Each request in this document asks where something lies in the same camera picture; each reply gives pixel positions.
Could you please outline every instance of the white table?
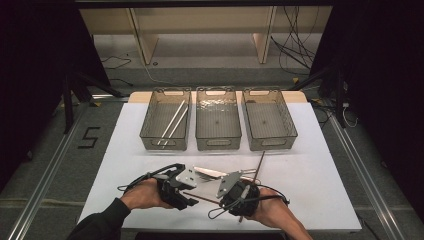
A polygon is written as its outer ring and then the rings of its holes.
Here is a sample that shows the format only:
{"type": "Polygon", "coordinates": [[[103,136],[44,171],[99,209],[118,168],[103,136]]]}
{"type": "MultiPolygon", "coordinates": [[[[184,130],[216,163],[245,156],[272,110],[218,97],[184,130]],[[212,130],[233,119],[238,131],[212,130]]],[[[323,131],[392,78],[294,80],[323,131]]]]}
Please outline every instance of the white table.
{"type": "MultiPolygon", "coordinates": [[[[352,204],[341,182],[325,139],[309,103],[288,103],[299,136],[293,148],[267,151],[258,178],[262,184],[280,190],[290,199],[289,208],[307,230],[354,232],[361,229],[352,204]]],[[[188,148],[184,152],[158,153],[146,151],[139,137],[147,103],[124,104],[103,162],[90,191],[80,220],[101,212],[122,192],[126,185],[148,171],[173,163],[212,168],[223,172],[256,168],[261,152],[249,150],[244,118],[240,149],[228,152],[199,152],[195,140],[195,107],[192,108],[188,148]]],[[[199,183],[190,192],[217,200],[214,196],[219,181],[199,183]]],[[[215,220],[208,218],[217,205],[199,200],[183,211],[153,208],[133,210],[123,228],[142,231],[171,232],[264,232],[276,231],[257,222],[225,213],[215,220]]]]}

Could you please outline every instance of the metal rod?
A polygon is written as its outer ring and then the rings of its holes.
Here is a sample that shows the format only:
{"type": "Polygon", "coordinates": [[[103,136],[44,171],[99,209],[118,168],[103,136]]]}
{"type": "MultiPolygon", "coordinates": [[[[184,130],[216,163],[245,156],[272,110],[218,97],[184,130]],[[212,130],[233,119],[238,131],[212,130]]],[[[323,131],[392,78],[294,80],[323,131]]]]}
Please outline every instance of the metal rod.
{"type": "MultiPolygon", "coordinates": [[[[184,110],[184,112],[183,112],[183,114],[181,115],[180,119],[178,120],[177,124],[175,124],[175,127],[174,127],[174,129],[172,129],[172,132],[171,132],[171,134],[169,134],[169,137],[168,137],[168,138],[171,138],[171,137],[172,137],[172,135],[174,135],[175,130],[176,130],[176,129],[177,129],[177,127],[180,125],[180,123],[181,123],[181,121],[183,120],[184,115],[186,114],[187,110],[188,110],[188,106],[187,106],[187,108],[184,110]]],[[[168,142],[169,142],[169,140],[166,140],[165,145],[163,145],[163,146],[162,146],[162,149],[164,149],[164,148],[165,148],[165,146],[168,144],[168,142]]]]}
{"type": "Polygon", "coordinates": [[[166,132],[168,132],[169,128],[171,127],[172,123],[174,122],[175,118],[177,117],[178,113],[181,110],[181,107],[184,105],[185,100],[183,100],[180,104],[180,106],[178,107],[177,111],[175,112],[174,116],[172,117],[171,121],[169,122],[168,126],[166,127],[165,131],[163,132],[162,136],[160,137],[161,140],[158,141],[158,145],[160,144],[160,142],[162,142],[163,137],[165,137],[166,132]]]}
{"type": "MultiPolygon", "coordinates": [[[[264,159],[264,156],[265,156],[265,151],[262,152],[261,160],[259,161],[258,167],[256,168],[255,176],[253,177],[253,181],[252,181],[253,183],[255,183],[256,177],[258,177],[259,169],[261,168],[262,160],[264,159]]],[[[239,218],[239,223],[241,223],[241,221],[243,221],[243,216],[240,216],[239,218]]]]}
{"type": "Polygon", "coordinates": [[[201,196],[197,196],[197,195],[194,195],[194,194],[191,194],[191,193],[188,193],[188,192],[183,192],[183,193],[184,194],[187,194],[189,196],[192,196],[192,197],[195,197],[195,198],[198,198],[198,199],[201,199],[201,200],[205,200],[207,202],[211,202],[211,203],[215,203],[215,204],[218,204],[219,205],[219,202],[217,202],[217,201],[210,200],[210,199],[207,199],[207,198],[204,198],[204,197],[201,197],[201,196]]]}

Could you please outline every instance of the tripod leg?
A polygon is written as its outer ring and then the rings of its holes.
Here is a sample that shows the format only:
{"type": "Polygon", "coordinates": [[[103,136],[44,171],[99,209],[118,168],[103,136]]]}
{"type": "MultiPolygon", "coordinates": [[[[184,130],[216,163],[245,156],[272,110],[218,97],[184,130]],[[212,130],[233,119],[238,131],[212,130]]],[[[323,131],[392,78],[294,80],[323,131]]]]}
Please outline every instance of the tripod leg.
{"type": "Polygon", "coordinates": [[[86,75],[85,73],[74,72],[74,74],[75,74],[76,77],[82,79],[84,82],[89,83],[89,84],[92,84],[92,85],[100,88],[101,90],[103,90],[103,91],[105,91],[107,93],[112,94],[115,97],[118,97],[118,98],[129,97],[128,94],[122,94],[121,92],[116,91],[115,89],[113,89],[113,88],[111,88],[109,86],[104,85],[103,83],[97,81],[96,79],[94,79],[94,78],[86,75]]]}
{"type": "Polygon", "coordinates": [[[296,84],[295,86],[289,88],[289,91],[298,91],[309,84],[315,82],[317,79],[322,78],[323,76],[327,75],[332,70],[331,66],[325,67],[322,70],[314,73],[312,76],[309,76],[307,79],[303,80],[299,84],[296,84]]]}
{"type": "Polygon", "coordinates": [[[74,112],[72,109],[72,98],[69,76],[65,76],[63,79],[63,102],[65,104],[65,134],[71,129],[74,123],[74,112]]]}

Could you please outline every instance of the floor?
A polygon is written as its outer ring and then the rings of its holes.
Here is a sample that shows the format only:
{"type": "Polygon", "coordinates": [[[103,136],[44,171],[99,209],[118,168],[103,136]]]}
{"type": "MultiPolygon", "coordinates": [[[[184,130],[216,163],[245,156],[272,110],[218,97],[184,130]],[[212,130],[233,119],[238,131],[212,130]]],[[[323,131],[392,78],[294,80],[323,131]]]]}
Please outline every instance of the floor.
{"type": "MultiPolygon", "coordinates": [[[[316,51],[320,34],[300,37],[303,40],[308,38],[305,45],[312,52],[316,51]]],[[[282,43],[287,35],[277,34],[274,38],[282,43]]],[[[132,36],[95,36],[94,42],[104,60],[112,87],[123,93],[166,85],[194,87],[214,84],[238,88],[277,85],[284,89],[293,86],[297,78],[304,79],[304,74],[308,73],[298,62],[284,54],[280,56],[274,44],[270,45],[267,63],[259,64],[249,34],[161,35],[152,62],[146,68],[141,64],[132,36]]],[[[317,81],[303,90],[308,98],[319,98],[316,93],[319,83],[317,81]]],[[[23,239],[64,239],[75,226],[125,102],[125,99],[101,97],[105,93],[96,88],[91,87],[90,90],[97,95],[93,103],[78,104],[74,100],[77,119],[74,132],[68,138],[63,134],[64,109],[59,105],[32,150],[32,160],[22,163],[2,191],[0,239],[11,236],[15,226],[22,224],[19,222],[22,219],[25,220],[23,225],[27,226],[20,235],[23,239]],[[92,141],[84,140],[86,134],[97,138],[93,148],[84,148],[92,144],[92,141]],[[57,151],[66,141],[68,144],[64,151],[57,151]],[[49,169],[51,176],[46,176],[45,172],[49,169]],[[27,210],[28,204],[37,196],[38,207],[29,211],[29,217],[23,215],[28,212],[23,210],[27,210]]],[[[327,105],[332,102],[331,99],[318,100],[327,105]]],[[[364,225],[360,232],[351,234],[311,232],[314,239],[422,239],[423,223],[389,170],[384,168],[360,119],[355,127],[340,130],[334,118],[328,118],[330,113],[322,110],[315,108],[317,121],[321,124],[352,205],[364,225]],[[346,145],[342,139],[350,139],[351,144],[346,145]],[[346,151],[352,148],[356,150],[354,155],[346,151]],[[362,163],[365,170],[358,168],[357,162],[362,163]],[[374,185],[371,190],[360,174],[364,171],[369,173],[368,180],[374,185]],[[376,193],[382,203],[375,203],[372,199],[376,193]],[[384,209],[382,211],[376,206],[387,208],[389,216],[393,216],[397,224],[395,231],[399,233],[393,234],[388,230],[393,226],[381,221],[384,209]]],[[[354,112],[346,111],[346,118],[350,125],[355,125],[354,112]]],[[[134,236],[133,232],[123,232],[122,239],[133,239],[134,236]]]]}

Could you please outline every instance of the gray plastic part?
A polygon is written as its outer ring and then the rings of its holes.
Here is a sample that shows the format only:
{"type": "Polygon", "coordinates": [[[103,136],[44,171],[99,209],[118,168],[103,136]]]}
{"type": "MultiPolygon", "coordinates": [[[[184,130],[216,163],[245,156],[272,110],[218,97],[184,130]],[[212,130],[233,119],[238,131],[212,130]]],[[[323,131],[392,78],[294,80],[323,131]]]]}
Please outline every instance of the gray plastic part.
{"type": "Polygon", "coordinates": [[[175,177],[175,180],[195,188],[197,187],[197,182],[194,177],[195,177],[194,168],[190,167],[190,168],[186,168],[184,171],[178,174],[175,177]]]}
{"type": "Polygon", "coordinates": [[[243,175],[243,172],[237,171],[229,173],[228,175],[222,177],[218,193],[216,194],[216,198],[221,198],[222,196],[227,194],[234,186],[234,184],[236,184],[240,180],[241,175],[243,175]]]}

